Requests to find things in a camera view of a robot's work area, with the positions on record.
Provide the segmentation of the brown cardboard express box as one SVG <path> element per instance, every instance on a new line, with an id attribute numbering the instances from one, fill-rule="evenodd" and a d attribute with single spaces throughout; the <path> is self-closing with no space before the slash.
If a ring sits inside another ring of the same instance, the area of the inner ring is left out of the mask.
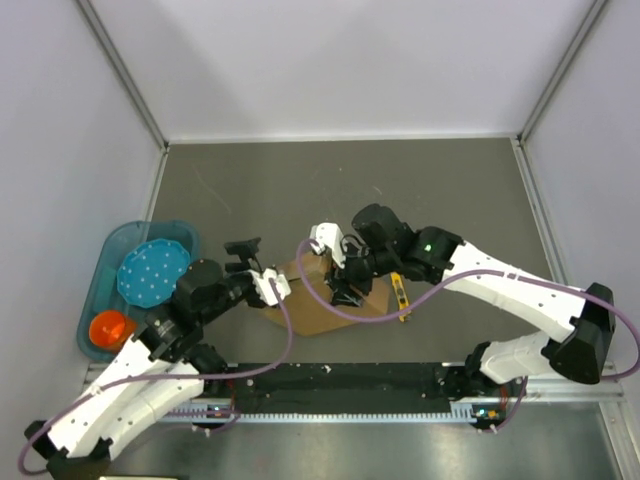
<path id="1" fill-rule="evenodd" d="M 337 310 L 360 317 L 379 317 L 388 313 L 391 291 L 384 280 L 374 279 L 372 290 L 366 296 L 352 287 L 345 301 L 339 304 L 333 299 L 334 294 L 325 283 L 325 276 L 333 266 L 331 256 L 316 256 L 307 252 L 302 256 L 302 265 L 313 289 Z M 354 321 L 330 312 L 312 297 L 300 280 L 295 260 L 280 265 L 278 271 L 285 275 L 291 287 L 291 294 L 284 302 L 291 317 L 293 331 L 297 335 L 310 337 L 354 324 Z"/>

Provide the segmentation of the yellow utility knife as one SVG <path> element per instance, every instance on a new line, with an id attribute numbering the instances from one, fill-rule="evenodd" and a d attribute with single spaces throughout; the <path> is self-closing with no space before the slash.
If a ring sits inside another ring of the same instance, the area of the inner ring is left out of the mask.
<path id="1" fill-rule="evenodd" d="M 399 321 L 401 323 L 406 323 L 410 319 L 411 312 L 408 310 L 410 302 L 406 293 L 404 281 L 402 277 L 396 272 L 392 272 L 390 274 L 390 280 L 398 304 L 398 309 L 405 311 L 404 314 L 399 316 Z"/>

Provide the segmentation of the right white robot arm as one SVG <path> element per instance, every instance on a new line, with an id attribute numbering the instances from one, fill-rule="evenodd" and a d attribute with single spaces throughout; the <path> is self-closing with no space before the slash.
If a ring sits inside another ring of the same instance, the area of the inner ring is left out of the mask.
<path id="1" fill-rule="evenodd" d="M 612 291 L 569 287 L 531 276 L 435 226 L 414 230 L 374 203 L 352 220 L 354 243 L 336 224 L 317 227 L 315 252 L 329 250 L 329 283 L 338 294 L 368 294 L 374 279 L 397 273 L 481 300 L 536 328 L 509 341 L 485 341 L 465 360 L 469 388 L 487 396 L 517 377 L 555 372 L 576 383 L 601 381 L 616 328 Z"/>

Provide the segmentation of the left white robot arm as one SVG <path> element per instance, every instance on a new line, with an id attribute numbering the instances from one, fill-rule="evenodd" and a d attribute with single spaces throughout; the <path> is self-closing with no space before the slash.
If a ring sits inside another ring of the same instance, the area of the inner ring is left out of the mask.
<path id="1" fill-rule="evenodd" d="M 288 294 L 286 281 L 257 259 L 259 239 L 228 242 L 235 260 L 210 259 L 153 267 L 161 279 L 170 272 L 166 295 L 151 299 L 158 282 L 139 269 L 122 279 L 127 297 L 138 295 L 145 317 L 103 372 L 72 405 L 25 431 L 25 451 L 45 461 L 54 479 L 101 475 L 124 448 L 179 405 L 200 395 L 216 396 L 236 379 L 271 370 L 265 365 L 237 371 L 204 343 L 204 329 L 241 303 L 274 306 Z"/>

